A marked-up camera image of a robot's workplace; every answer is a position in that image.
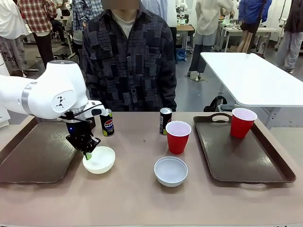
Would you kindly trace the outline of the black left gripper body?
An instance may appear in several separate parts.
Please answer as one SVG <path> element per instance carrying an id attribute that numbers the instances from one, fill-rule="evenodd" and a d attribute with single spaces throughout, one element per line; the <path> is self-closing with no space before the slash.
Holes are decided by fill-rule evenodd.
<path id="1" fill-rule="evenodd" d="M 92 139 L 92 130 L 95 128 L 95 118 L 88 118 L 86 121 L 76 121 L 66 123 L 69 135 L 66 139 L 77 150 L 81 152 L 92 152 L 98 144 Z"/>

